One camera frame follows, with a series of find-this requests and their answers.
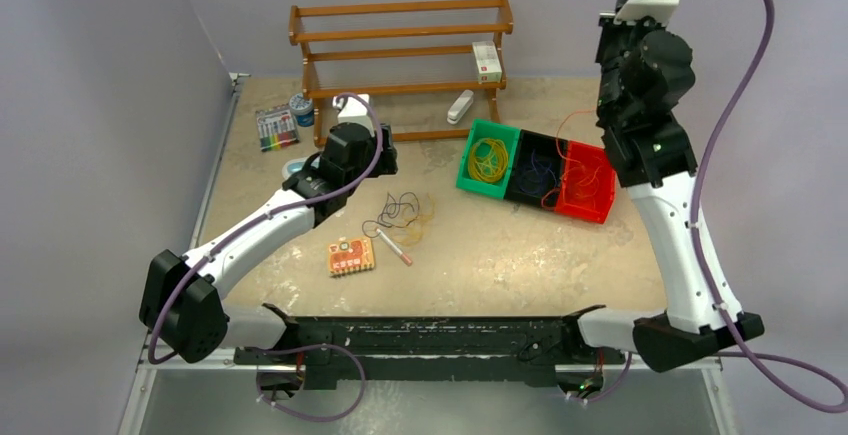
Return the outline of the green plastic bin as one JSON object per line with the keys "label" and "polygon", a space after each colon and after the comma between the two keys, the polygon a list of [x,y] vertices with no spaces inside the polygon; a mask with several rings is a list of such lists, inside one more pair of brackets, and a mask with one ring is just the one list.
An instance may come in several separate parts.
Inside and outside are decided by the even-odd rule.
{"label": "green plastic bin", "polygon": [[503,199],[518,147],[518,128],[478,119],[472,124],[458,169],[456,187]]}

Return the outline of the red plastic bin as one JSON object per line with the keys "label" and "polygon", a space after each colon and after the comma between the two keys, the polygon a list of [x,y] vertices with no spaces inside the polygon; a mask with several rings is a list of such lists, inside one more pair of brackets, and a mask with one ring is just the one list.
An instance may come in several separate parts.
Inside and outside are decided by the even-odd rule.
{"label": "red plastic bin", "polygon": [[562,185],[555,212],[604,224],[615,200],[616,174],[604,150],[568,141]]}

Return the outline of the black plastic bin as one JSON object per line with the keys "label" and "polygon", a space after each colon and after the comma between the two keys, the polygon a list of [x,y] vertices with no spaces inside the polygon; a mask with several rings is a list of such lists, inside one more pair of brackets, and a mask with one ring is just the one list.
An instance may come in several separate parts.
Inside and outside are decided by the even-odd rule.
{"label": "black plastic bin", "polygon": [[558,202],[568,141],[521,130],[504,199],[548,211]]}

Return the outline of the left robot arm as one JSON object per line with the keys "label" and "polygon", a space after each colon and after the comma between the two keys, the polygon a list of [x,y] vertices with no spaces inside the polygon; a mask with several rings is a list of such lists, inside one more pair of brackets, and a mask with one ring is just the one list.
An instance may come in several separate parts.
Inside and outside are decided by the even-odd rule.
{"label": "left robot arm", "polygon": [[150,262],[139,309],[150,330],[148,360],[167,361],[163,342],[187,363],[218,348],[259,349],[272,363],[297,354],[291,317],[271,304],[228,308],[232,289],[286,243],[343,209],[366,178],[394,175],[397,151],[389,125],[369,130],[357,123],[333,127],[323,151],[307,158],[271,198],[246,219],[183,255],[164,250]]}

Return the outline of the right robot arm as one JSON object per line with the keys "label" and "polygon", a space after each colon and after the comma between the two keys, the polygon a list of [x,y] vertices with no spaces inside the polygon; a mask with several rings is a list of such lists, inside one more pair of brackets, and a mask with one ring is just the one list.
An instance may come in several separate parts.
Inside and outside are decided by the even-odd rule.
{"label": "right robot arm", "polygon": [[596,61],[601,79],[597,126],[604,152],[641,217],[660,270],[667,306],[658,314],[595,307],[564,331],[561,347],[584,362],[600,347],[637,354],[667,372],[764,334],[760,315],[745,311],[716,262],[703,212],[693,202],[697,161],[673,114],[692,88],[692,50],[651,17],[599,18]]}

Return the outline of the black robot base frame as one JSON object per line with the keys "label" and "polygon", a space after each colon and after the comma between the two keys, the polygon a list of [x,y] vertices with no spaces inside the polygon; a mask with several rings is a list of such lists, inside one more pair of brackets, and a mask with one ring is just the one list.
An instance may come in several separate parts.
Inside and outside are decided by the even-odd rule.
{"label": "black robot base frame", "polygon": [[575,317],[300,317],[276,354],[235,352],[238,365],[299,365],[308,390],[342,380],[522,382],[530,387],[597,388],[615,349],[580,341]]}

